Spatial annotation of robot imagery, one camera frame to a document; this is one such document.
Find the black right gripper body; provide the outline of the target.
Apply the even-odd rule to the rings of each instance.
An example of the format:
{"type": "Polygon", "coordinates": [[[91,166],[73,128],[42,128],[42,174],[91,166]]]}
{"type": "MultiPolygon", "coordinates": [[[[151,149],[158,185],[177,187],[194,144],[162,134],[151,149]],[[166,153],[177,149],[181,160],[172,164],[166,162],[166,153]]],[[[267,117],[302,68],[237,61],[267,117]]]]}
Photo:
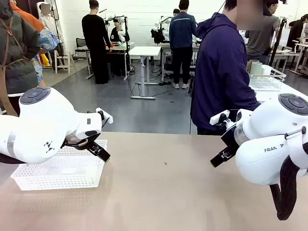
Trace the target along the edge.
{"type": "Polygon", "coordinates": [[[239,144],[235,140],[235,135],[234,135],[235,129],[236,125],[233,125],[221,137],[222,141],[226,144],[226,148],[229,151],[237,151],[239,148],[239,144]]]}

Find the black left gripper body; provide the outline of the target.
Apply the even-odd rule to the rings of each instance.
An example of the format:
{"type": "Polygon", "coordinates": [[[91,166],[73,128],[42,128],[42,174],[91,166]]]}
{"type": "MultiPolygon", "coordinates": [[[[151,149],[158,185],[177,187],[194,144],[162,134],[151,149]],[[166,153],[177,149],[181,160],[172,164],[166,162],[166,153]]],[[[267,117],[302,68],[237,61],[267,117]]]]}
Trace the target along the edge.
{"type": "Polygon", "coordinates": [[[100,133],[93,134],[91,136],[87,136],[86,138],[78,138],[76,135],[76,131],[67,135],[63,142],[63,147],[74,147],[74,148],[87,148],[91,143],[93,143],[98,137],[100,133]]]}

